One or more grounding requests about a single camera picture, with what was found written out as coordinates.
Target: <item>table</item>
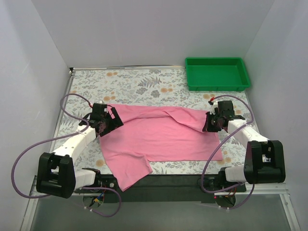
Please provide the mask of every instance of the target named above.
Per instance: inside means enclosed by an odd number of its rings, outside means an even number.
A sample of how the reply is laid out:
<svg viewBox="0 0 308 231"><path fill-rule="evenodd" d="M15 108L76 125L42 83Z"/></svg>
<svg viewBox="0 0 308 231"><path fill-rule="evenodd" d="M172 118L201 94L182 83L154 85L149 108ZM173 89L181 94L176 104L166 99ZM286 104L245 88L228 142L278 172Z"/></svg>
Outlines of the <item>table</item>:
<svg viewBox="0 0 308 231"><path fill-rule="evenodd" d="M230 94L247 101L246 93L226 91L188 91L184 68L149 68L149 69L107 69L78 70L72 77L69 92L78 93L91 102L103 100L105 103L146 106L181 106L191 109L209 110L210 98ZM233 100L235 113L247 120L251 119L248 109L239 101ZM90 112L89 106L82 99L70 96L65 108L75 116L82 117ZM75 132L79 121L66 115L61 116L56 136ZM218 133L222 141L227 133ZM55 148L65 140L55 143ZM223 160L211 161L207 174L217 174L221 167L237 166L244 163L245 148L231 138L222 146ZM150 162L152 174L201 174L205 161ZM99 169L102 174L111 174L106 165L99 139L88 145L75 162L76 170L84 167Z"/></svg>

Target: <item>green plastic container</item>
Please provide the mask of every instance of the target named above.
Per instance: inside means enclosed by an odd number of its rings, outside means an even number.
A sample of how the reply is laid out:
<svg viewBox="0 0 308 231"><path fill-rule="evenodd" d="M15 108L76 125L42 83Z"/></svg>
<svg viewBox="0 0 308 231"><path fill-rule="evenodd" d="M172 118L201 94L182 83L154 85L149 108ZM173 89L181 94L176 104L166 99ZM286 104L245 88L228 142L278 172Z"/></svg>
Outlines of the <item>green plastic container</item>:
<svg viewBox="0 0 308 231"><path fill-rule="evenodd" d="M185 59L189 90L243 91L250 80L241 58Z"/></svg>

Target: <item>wall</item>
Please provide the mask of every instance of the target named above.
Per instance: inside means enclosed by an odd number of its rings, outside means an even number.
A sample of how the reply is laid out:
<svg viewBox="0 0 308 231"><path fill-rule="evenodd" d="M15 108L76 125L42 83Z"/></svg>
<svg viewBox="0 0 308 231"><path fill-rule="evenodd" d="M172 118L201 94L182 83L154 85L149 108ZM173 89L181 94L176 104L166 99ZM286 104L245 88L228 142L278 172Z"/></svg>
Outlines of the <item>wall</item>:
<svg viewBox="0 0 308 231"><path fill-rule="evenodd" d="M302 230L308 230L308 2L276 0L245 63L260 132L284 145L287 186Z"/></svg>
<svg viewBox="0 0 308 231"><path fill-rule="evenodd" d="M244 57L273 0L32 0L69 67Z"/></svg>
<svg viewBox="0 0 308 231"><path fill-rule="evenodd" d="M0 0L0 230L20 229L28 200L13 190L16 157L53 135L68 69L30 0ZM38 158L49 145L29 152L17 166L16 182L29 193Z"/></svg>

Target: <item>pink fabric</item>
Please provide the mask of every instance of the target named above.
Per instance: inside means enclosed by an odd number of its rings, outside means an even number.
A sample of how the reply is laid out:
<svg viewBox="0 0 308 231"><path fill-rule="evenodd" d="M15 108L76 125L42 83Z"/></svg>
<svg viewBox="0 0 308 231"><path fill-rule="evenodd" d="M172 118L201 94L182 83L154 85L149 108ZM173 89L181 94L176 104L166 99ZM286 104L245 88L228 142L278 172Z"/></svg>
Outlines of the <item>pink fabric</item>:
<svg viewBox="0 0 308 231"><path fill-rule="evenodd" d="M202 132L206 111L183 107L112 104L124 125L100 137L106 164L121 190L152 172L149 161L207 160L219 145ZM219 150L213 160L222 160Z"/></svg>

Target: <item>floral tablecloth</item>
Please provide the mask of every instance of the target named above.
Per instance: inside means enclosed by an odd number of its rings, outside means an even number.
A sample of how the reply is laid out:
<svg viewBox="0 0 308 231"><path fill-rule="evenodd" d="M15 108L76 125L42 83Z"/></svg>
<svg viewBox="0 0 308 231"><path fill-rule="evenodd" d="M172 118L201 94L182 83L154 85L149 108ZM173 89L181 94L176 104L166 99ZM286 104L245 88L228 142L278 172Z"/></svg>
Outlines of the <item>floral tablecloth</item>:
<svg viewBox="0 0 308 231"><path fill-rule="evenodd" d="M209 110L207 101L214 96L230 94L247 102L245 92L188 91L184 69L120 69L76 71L70 92L83 95L91 102L103 100L105 103L147 106L181 106L192 109ZM235 112L251 119L249 111L239 102L233 101ZM70 96L66 110L81 117L90 112L82 99ZM57 136L76 131L78 121L63 115ZM227 136L219 132L219 139ZM55 143L61 146L65 140ZM211 161L207 173L215 174L221 167L237 166L244 163L245 148L231 138L222 146L223 160ZM205 161L151 162L153 174L200 174ZM91 167L103 174L111 174L106 165L99 140L88 145L75 163L76 169Z"/></svg>

